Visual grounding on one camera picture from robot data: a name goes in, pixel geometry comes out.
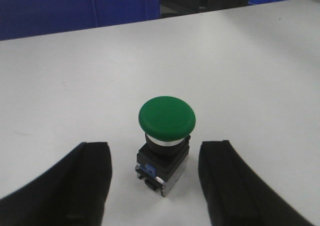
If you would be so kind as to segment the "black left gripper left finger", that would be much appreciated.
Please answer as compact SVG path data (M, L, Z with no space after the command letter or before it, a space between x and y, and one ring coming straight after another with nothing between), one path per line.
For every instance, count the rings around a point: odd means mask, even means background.
M112 179L106 142L83 142L0 200L1 225L101 225Z

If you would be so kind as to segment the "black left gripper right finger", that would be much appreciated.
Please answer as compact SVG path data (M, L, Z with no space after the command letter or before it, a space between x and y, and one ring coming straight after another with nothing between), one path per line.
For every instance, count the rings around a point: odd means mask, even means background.
M311 225L245 163L228 140L202 142L198 175L212 225Z

